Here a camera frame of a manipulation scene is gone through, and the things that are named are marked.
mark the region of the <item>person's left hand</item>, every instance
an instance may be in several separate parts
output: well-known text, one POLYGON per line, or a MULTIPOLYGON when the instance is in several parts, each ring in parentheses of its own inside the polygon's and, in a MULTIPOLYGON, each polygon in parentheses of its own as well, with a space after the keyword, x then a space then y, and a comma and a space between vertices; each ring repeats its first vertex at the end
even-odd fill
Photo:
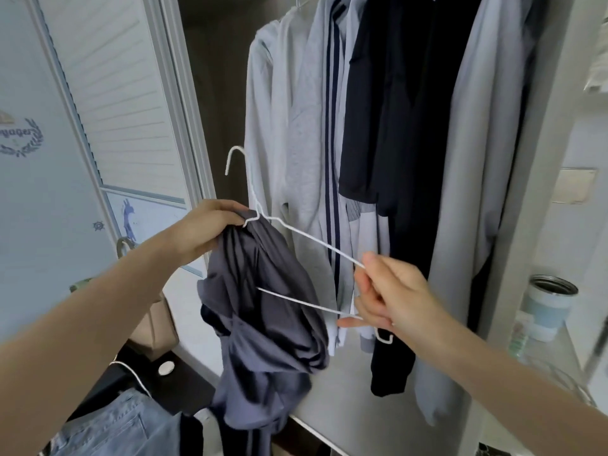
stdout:
POLYGON ((217 236, 229 224, 243 225, 244 219, 235 211, 247 211, 233 200, 203 200, 184 219, 166 229, 163 234, 184 266, 216 246, 217 236))

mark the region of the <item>blue jeans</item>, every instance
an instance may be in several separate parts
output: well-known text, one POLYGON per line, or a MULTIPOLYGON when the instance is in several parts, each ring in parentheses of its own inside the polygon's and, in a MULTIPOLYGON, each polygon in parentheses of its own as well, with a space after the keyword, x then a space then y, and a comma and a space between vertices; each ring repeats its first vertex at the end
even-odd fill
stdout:
POLYGON ((50 456, 178 456, 180 415, 130 389, 108 406, 67 422, 50 456))

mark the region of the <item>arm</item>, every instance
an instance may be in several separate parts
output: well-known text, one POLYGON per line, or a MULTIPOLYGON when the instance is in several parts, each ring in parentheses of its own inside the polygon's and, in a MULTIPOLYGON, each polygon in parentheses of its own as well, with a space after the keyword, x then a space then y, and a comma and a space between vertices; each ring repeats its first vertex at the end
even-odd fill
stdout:
POLYGON ((76 409, 179 267, 209 251, 228 200, 204 200, 0 346, 0 441, 6 454, 38 452, 76 409))
MULTIPOLYGON (((606 416, 490 348, 445 312, 417 268, 372 253, 364 264, 355 279, 361 290, 356 305, 366 322, 393 331, 459 383, 536 456, 608 449, 606 416)), ((338 323, 350 327, 361 321, 338 323)))

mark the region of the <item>hand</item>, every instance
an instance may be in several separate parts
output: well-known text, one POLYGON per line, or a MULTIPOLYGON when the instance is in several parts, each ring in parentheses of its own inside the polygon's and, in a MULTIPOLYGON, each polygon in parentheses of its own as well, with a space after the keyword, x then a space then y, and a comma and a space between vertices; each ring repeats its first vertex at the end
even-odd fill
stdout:
POLYGON ((342 318, 343 328, 372 325, 395 333, 417 355, 436 360, 448 332, 458 325, 431 293, 418 268, 402 261, 363 255, 365 270, 357 268, 355 281, 361 296, 355 306, 363 320, 342 318))
POLYGON ((232 200, 203 200, 162 234, 178 253, 179 265, 183 266, 212 250, 224 227, 243 225, 243 218, 235 211, 247 210, 247 206, 232 200))

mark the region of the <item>dark gray satin garment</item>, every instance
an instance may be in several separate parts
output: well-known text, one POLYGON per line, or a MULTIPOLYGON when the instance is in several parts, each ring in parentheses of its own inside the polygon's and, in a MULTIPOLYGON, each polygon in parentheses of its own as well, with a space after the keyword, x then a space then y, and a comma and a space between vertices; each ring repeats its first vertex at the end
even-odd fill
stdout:
POLYGON ((224 454, 270 456, 270 436, 310 390, 309 375, 328 364, 328 337, 316 309, 256 286, 318 305, 313 284, 264 218, 226 227, 208 272, 198 282, 201 315, 220 338, 224 363, 210 408, 230 428, 249 431, 240 449, 226 452, 223 442, 224 454))

